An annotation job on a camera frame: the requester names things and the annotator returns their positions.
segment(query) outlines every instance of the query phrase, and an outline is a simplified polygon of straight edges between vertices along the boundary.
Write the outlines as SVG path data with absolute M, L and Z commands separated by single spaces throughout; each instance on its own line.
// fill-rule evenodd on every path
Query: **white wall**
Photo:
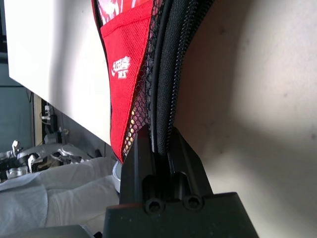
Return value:
M 216 0 L 184 62 L 175 125 L 262 238 L 317 234 L 316 12 Z

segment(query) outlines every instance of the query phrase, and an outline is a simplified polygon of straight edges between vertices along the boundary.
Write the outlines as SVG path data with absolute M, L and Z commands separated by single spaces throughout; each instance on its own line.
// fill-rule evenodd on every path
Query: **gray floor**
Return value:
M 58 127 L 69 130 L 69 134 L 62 137 L 63 143 L 73 144 L 85 151 L 91 157 L 95 157 L 95 150 L 100 150 L 102 156 L 113 157 L 111 147 L 80 124 L 54 109 L 57 115 Z

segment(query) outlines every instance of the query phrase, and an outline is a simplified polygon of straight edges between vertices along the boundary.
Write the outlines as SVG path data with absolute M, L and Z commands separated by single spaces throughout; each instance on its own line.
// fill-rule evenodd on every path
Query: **white fabric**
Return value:
M 0 236 L 12 228 L 23 232 L 75 224 L 102 232 L 106 207 L 119 203 L 111 177 L 114 163 L 101 157 L 0 184 Z M 5 224 L 10 229 L 3 229 Z
M 48 197 L 39 174 L 25 175 L 0 184 L 0 236 L 45 225 Z
M 46 227 L 80 224 L 92 234 L 102 232 L 106 207 L 119 203 L 111 177 L 114 163 L 97 158 L 42 173 L 49 198 Z

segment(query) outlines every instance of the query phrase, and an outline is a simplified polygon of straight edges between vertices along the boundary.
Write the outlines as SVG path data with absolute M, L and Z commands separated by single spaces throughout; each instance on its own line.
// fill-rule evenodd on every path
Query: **white cloth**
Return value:
M 3 207 L 0 213 L 1 222 L 4 221 L 7 214 L 11 212 L 9 208 L 16 206 L 16 204 L 9 201 L 7 192 L 16 192 L 17 189 L 22 189 L 19 193 L 19 197 L 23 198 L 19 200 L 19 207 L 21 211 L 19 213 L 11 213 L 12 220 L 15 227 L 15 232 L 25 231 L 25 226 L 21 226 L 14 221 L 18 218 L 23 220 L 25 217 L 21 214 L 27 213 L 30 210 L 46 211 L 47 216 L 44 217 L 45 222 L 38 223 L 38 219 L 43 221 L 42 212 L 37 216 L 29 217 L 28 224 L 30 228 L 39 227 L 52 227 L 52 226 L 65 226 L 65 225 L 84 225 L 88 230 L 94 234 L 98 231 L 103 231 L 106 207 L 119 203 L 119 199 L 112 181 L 112 167 L 115 161 L 110 158 L 96 158 L 88 162 L 80 164 L 65 165 L 57 168 L 52 168 L 34 176 L 32 181 L 35 181 L 31 186 L 26 186 L 25 183 L 22 186 L 17 186 L 7 191 L 1 192 L 0 184 L 0 207 L 2 207 L 2 198 L 5 198 L 5 203 L 9 204 Z M 41 197 L 46 198 L 48 203 L 44 202 L 40 197 L 37 197 L 34 193 L 30 193 L 30 189 L 39 185 L 41 189 Z M 33 203 L 32 206 L 37 207 L 25 207 L 25 204 L 29 204 L 28 201 L 33 196 L 33 200 L 37 203 Z

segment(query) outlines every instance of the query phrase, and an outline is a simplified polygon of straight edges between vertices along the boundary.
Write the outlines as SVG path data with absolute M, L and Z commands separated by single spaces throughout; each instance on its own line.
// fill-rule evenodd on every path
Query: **white panel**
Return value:
M 90 0 L 5 0 L 10 77 L 110 144 L 106 61 Z

